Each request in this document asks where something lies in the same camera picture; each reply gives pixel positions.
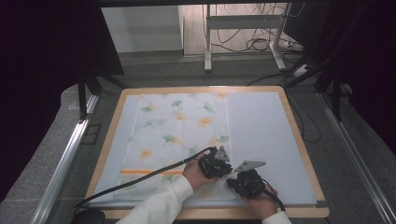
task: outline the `black cable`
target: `black cable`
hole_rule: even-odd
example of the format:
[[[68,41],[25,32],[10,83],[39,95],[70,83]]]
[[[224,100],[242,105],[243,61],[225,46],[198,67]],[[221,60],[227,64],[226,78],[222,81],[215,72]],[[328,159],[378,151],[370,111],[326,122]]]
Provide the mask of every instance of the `black cable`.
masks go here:
[[[245,49],[229,49],[229,48],[226,48],[226,47],[224,47],[224,46],[222,46],[222,45],[218,45],[218,44],[212,44],[212,46],[216,46],[216,47],[219,47],[219,48],[227,49],[227,50],[229,50],[229,51],[231,51],[231,52],[244,52],[244,51],[247,51],[247,50],[265,51],[265,50],[267,50],[268,47],[269,47],[268,44],[265,46],[264,49],[258,49],[258,48],[255,46],[255,44],[257,44],[257,43],[262,43],[262,42],[268,43],[268,40],[267,40],[267,39],[263,39],[263,38],[253,38],[253,39],[249,39],[249,40],[247,41],[247,47],[246,47]]]
[[[242,30],[242,29],[237,30],[237,31],[235,32],[235,34],[231,35],[231,37],[228,38],[228,39],[225,40],[225,41],[222,41],[222,40],[220,39],[220,34],[219,34],[219,30],[218,30],[218,39],[219,39],[219,42],[220,42],[221,44],[227,43],[228,41],[230,41],[231,39],[233,39],[241,30]]]
[[[300,120],[300,123],[301,123],[300,134],[301,134],[301,137],[304,139],[305,125],[304,125],[303,118],[301,117],[301,114],[298,112],[297,107],[294,105],[294,103],[289,98],[288,92],[287,92],[286,89],[285,89],[285,94],[286,94],[286,98],[288,98],[288,101],[289,101],[289,104],[290,104],[291,108],[294,109],[295,113],[297,114],[298,119]]]
[[[306,115],[308,116],[308,118],[314,123],[316,129],[318,130],[318,138],[317,138],[317,139],[315,139],[315,140],[307,139],[307,138],[304,137],[304,134],[302,133],[303,139],[304,139],[305,141],[309,142],[309,143],[317,143],[317,142],[321,139],[321,136],[322,136],[319,126],[315,123],[315,121],[314,121],[314,120],[312,119],[312,117],[308,114],[308,112],[306,112],[306,110],[301,106],[300,101],[297,99],[297,97],[296,97],[293,93],[291,93],[291,92],[289,92],[289,94],[295,99],[295,101],[297,102],[297,105],[305,112],[305,114],[306,114]]]
[[[297,63],[298,62],[298,60],[297,61],[295,61],[295,62],[292,62],[290,59],[287,59],[286,58],[286,55],[295,55],[295,54],[302,54],[301,52],[289,52],[289,53],[283,53],[282,54],[282,59],[283,59],[283,61],[285,61],[285,62],[288,62],[288,63]]]
[[[250,82],[247,84],[247,86],[250,86],[250,85],[252,85],[252,84],[255,83],[255,82],[261,81],[261,80],[266,79],[266,78],[269,78],[269,77],[281,76],[281,75],[283,75],[283,74],[285,74],[285,73],[288,73],[288,72],[289,72],[289,70],[288,70],[288,71],[281,72],[281,73],[277,73],[277,74],[272,74],[272,75],[269,75],[269,76],[259,77],[259,78],[257,78],[257,79],[254,79],[253,81],[250,81]]]
[[[180,165],[182,165],[182,164],[185,164],[185,163],[187,163],[187,162],[189,162],[189,161],[194,160],[194,159],[197,158],[201,153],[204,153],[204,152],[208,151],[209,149],[210,149],[210,147],[208,147],[208,148],[206,148],[206,149],[203,149],[203,150],[201,150],[200,152],[198,152],[197,154],[195,154],[195,155],[193,155],[193,156],[191,156],[191,157],[188,157],[187,159],[185,159],[185,160],[183,160],[183,161],[180,161],[180,162],[178,162],[178,163],[175,163],[175,164],[172,164],[172,165],[163,167],[163,168],[161,168],[161,169],[159,169],[159,170],[156,170],[156,171],[154,171],[154,172],[152,172],[152,173],[150,173],[150,174],[148,174],[148,175],[144,175],[144,176],[142,176],[142,177],[140,177],[140,178],[138,178],[138,179],[136,179],[136,180],[130,181],[130,182],[125,183],[125,184],[118,185],[118,186],[116,186],[116,187],[114,187],[114,188],[111,188],[111,189],[105,189],[105,190],[103,190],[103,191],[101,191],[101,192],[99,192],[99,193],[96,193],[96,194],[92,195],[91,197],[88,197],[88,198],[82,200],[81,202],[77,203],[76,206],[75,206],[75,212],[76,212],[76,209],[77,209],[77,208],[86,208],[85,206],[83,206],[84,203],[87,203],[87,202],[89,202],[89,201],[91,201],[91,200],[93,200],[93,199],[95,199],[95,198],[99,198],[100,196],[103,196],[103,195],[108,194],[108,193],[110,193],[110,192],[116,191],[116,190],[118,190],[118,189],[124,189],[124,188],[126,188],[126,187],[132,186],[132,185],[137,184],[137,183],[139,183],[139,182],[141,182],[141,181],[143,181],[143,180],[145,180],[145,179],[148,179],[148,178],[150,178],[150,177],[152,177],[152,176],[154,176],[154,175],[157,175],[157,174],[160,174],[160,173],[162,173],[162,172],[165,172],[165,171],[167,171],[167,170],[177,168],[178,166],[180,166]]]
[[[264,181],[271,189],[271,191],[269,191],[268,189],[262,189],[262,192],[264,194],[266,194],[267,196],[269,196],[272,200],[274,200],[275,203],[277,203],[280,207],[280,210],[285,212],[285,205],[282,203],[282,201],[280,201],[280,199],[276,196],[274,189],[271,187],[271,185],[264,179],[262,179],[262,181]]]

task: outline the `wooden frame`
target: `wooden frame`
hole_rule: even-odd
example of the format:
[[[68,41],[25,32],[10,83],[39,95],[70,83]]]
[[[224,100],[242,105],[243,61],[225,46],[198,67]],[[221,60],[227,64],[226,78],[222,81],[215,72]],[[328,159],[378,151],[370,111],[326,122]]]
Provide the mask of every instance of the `wooden frame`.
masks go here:
[[[96,185],[103,172],[106,158],[113,141],[117,125],[120,120],[120,115],[126,97],[128,95],[149,94],[149,93],[196,93],[196,92],[260,92],[260,91],[275,91],[279,94],[282,105],[285,109],[291,130],[299,148],[305,169],[308,173],[311,185],[313,187],[317,202],[325,204],[322,207],[316,206],[296,206],[286,207],[288,217],[327,217],[330,213],[329,207],[325,203],[323,192],[320,188],[317,176],[312,166],[306,151],[303,138],[297,127],[297,123],[291,112],[288,99],[285,92],[278,86],[261,86],[261,87],[179,87],[179,88],[146,88],[146,89],[128,89],[121,93],[117,108],[113,115],[113,120],[107,132],[107,136],[102,148],[101,155],[96,164],[95,171],[92,176],[91,184],[89,185],[86,197],[92,196]],[[104,210],[106,218],[122,218],[125,217],[130,210]],[[250,207],[210,207],[210,208],[184,208],[181,210],[177,219],[257,219]]]

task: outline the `person's left hand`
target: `person's left hand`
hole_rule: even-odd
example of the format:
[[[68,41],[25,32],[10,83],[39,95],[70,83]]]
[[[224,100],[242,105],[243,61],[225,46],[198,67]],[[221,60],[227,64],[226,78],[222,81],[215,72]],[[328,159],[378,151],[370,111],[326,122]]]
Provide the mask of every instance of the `person's left hand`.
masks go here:
[[[190,182],[193,189],[198,189],[205,184],[215,183],[218,181],[218,177],[208,179],[202,174],[201,169],[198,166],[198,160],[204,156],[204,153],[199,155],[196,160],[189,161],[184,168],[183,175]]]

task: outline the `wire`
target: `wire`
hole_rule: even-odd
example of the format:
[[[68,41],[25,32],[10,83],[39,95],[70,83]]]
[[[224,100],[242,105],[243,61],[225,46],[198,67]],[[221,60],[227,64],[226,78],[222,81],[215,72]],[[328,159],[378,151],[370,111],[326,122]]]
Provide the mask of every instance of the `wire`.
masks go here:
[[[267,79],[267,78],[270,78],[270,77],[278,77],[278,76],[281,76],[281,75],[283,75],[283,74],[285,74],[285,73],[287,73],[287,72],[289,72],[289,70],[288,70],[288,71],[281,72],[281,73],[272,74],[272,75],[269,75],[269,76],[259,77],[259,78],[257,78],[257,79],[254,79],[253,81],[250,81],[250,82],[247,84],[247,86],[251,86],[253,83],[256,83],[256,82],[258,82],[258,81],[261,81],[261,80],[264,80],[264,79]]]
[[[230,12],[228,12],[227,8],[225,7],[225,4],[224,4],[224,10],[227,12],[228,15],[230,15]]]
[[[316,129],[318,130],[318,137],[317,137],[317,139],[315,139],[315,140],[310,140],[310,139],[305,138],[305,137],[304,137],[304,132],[302,133],[302,138],[303,138],[305,141],[309,142],[309,143],[317,143],[317,142],[321,139],[321,136],[322,136],[319,126],[315,123],[315,121],[314,121],[314,120],[312,119],[312,117],[308,114],[308,112],[306,112],[306,110],[301,106],[300,101],[297,99],[297,97],[296,97],[293,93],[291,93],[291,92],[287,92],[287,93],[289,93],[289,94],[294,98],[294,100],[297,102],[297,105],[305,112],[305,114],[306,114],[306,115],[308,116],[308,118],[314,123]]]
[[[266,14],[266,16],[265,16],[265,18],[264,18],[263,21],[266,20],[266,18],[267,18],[268,14],[270,13],[271,10],[273,10],[273,12],[274,12],[275,7],[276,7],[276,5],[275,5],[274,7],[271,7],[271,8],[268,9],[267,14]],[[262,9],[261,9],[261,4],[257,4],[256,7],[253,9],[253,11],[256,10],[256,8],[258,8],[259,11],[260,11],[260,13],[263,14],[263,12],[264,12],[264,10],[265,10],[265,4],[264,4],[264,6],[263,6]],[[225,7],[225,5],[224,5],[224,9],[227,11],[228,14],[230,14],[229,11],[227,10],[227,8]],[[216,5],[216,15],[217,15],[217,14],[218,14],[218,6]],[[203,25],[204,25],[204,27],[203,27],[203,28],[204,28],[204,36],[205,36],[205,38],[207,38],[207,37],[206,37],[206,30],[205,30],[204,5],[202,5],[202,20],[203,20]],[[219,35],[219,30],[217,30],[219,42],[220,42],[221,44],[225,44],[225,43],[229,42],[229,41],[230,41],[231,39],[233,39],[241,30],[242,30],[242,29],[237,30],[231,37],[229,37],[229,38],[228,38],[227,40],[225,40],[225,41],[222,41],[222,40],[221,40],[220,35]],[[255,35],[256,35],[256,33],[257,33],[257,30],[258,30],[258,29],[256,29],[256,30],[254,31],[252,37],[247,41],[247,47],[246,47],[245,49],[229,49],[229,48],[224,47],[224,46],[219,45],[219,44],[211,44],[211,45],[212,45],[212,46],[215,46],[215,47],[227,49],[228,51],[231,51],[231,52],[237,52],[237,53],[245,52],[245,51],[248,51],[248,50],[253,50],[253,51],[265,51],[265,50],[267,50],[267,49],[269,48],[269,38],[268,38],[268,39],[265,39],[265,38],[255,38]],[[256,44],[258,44],[258,43],[267,43],[267,45],[266,45],[264,48],[261,48],[261,49],[260,49],[260,48],[256,47]]]
[[[194,159],[197,158],[201,153],[204,153],[204,152],[208,151],[209,149],[210,149],[210,147],[207,147],[206,149],[201,150],[201,151],[198,152],[197,154],[195,154],[195,155],[193,155],[193,156],[191,156],[191,157],[188,157],[188,158],[185,159],[184,161],[180,161],[180,162],[178,162],[178,163],[175,163],[175,164],[172,164],[172,165],[163,167],[163,168],[161,168],[161,169],[159,169],[159,170],[156,170],[156,171],[154,171],[154,172],[152,172],[152,173],[150,173],[150,174],[148,174],[148,175],[144,175],[144,176],[142,176],[142,177],[140,177],[140,178],[138,178],[138,179],[136,179],[136,180],[130,181],[130,182],[125,183],[125,184],[118,185],[118,186],[116,186],[116,187],[114,187],[114,188],[111,188],[111,189],[105,189],[105,190],[103,190],[103,191],[101,191],[101,192],[99,192],[99,193],[96,193],[96,194],[92,195],[91,197],[88,197],[88,198],[82,200],[81,202],[77,203],[76,206],[75,206],[75,212],[76,212],[76,209],[77,209],[77,208],[88,208],[87,206],[84,206],[84,203],[87,203],[87,202],[89,202],[89,201],[91,201],[91,200],[93,200],[93,199],[95,199],[95,198],[99,198],[100,196],[103,196],[103,195],[108,194],[108,193],[110,193],[110,192],[116,191],[116,190],[118,190],[118,189],[124,189],[124,188],[126,188],[126,187],[132,186],[132,185],[134,185],[134,184],[136,184],[136,183],[139,183],[139,182],[141,182],[141,181],[143,181],[143,180],[145,180],[145,179],[148,179],[148,178],[150,178],[150,177],[152,177],[152,176],[154,176],[154,175],[160,174],[160,173],[165,172],[165,171],[167,171],[167,170],[177,168],[177,167],[180,166],[180,165],[183,165],[183,164],[185,164],[185,163],[187,163],[187,162],[189,162],[189,161],[194,160]]]
[[[291,60],[286,58],[286,55],[296,55],[296,54],[302,54],[301,52],[290,52],[290,53],[283,53],[282,54],[282,59],[283,61],[286,61],[288,63],[297,63],[298,61],[292,62]]]
[[[291,108],[294,110],[294,112],[297,114],[298,119],[300,120],[301,127],[298,126],[298,128],[300,129],[301,137],[304,139],[305,124],[304,124],[303,118],[301,117],[301,114],[298,112],[298,110],[297,110],[296,106],[294,105],[294,103],[289,98],[286,90],[285,90],[285,93],[286,93],[286,98],[288,98],[288,102],[289,102]]]
[[[305,6],[305,3],[303,3],[303,6],[301,7],[300,12],[297,14],[297,16],[293,16],[293,15],[291,15],[290,13],[289,13],[289,16],[294,17],[294,18],[300,16],[301,12],[302,12],[303,9],[304,9],[304,6]]]
[[[282,203],[282,201],[280,201],[280,199],[276,196],[274,189],[271,187],[271,185],[264,179],[262,179],[262,181],[264,181],[271,189],[271,191],[269,191],[268,189],[262,189],[262,192],[265,193],[266,195],[268,195],[272,200],[274,200],[274,202],[276,202],[281,211],[285,211],[285,205]]]

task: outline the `white sleeve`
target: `white sleeve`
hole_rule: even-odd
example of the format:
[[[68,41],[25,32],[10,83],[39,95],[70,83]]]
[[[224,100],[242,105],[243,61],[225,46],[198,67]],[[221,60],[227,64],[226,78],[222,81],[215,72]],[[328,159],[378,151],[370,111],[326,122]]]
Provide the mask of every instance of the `white sleeve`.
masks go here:
[[[285,212],[279,212],[262,221],[262,224],[291,224]]]
[[[181,204],[193,193],[190,182],[181,175],[171,184],[159,188],[117,224],[172,223],[181,210]]]

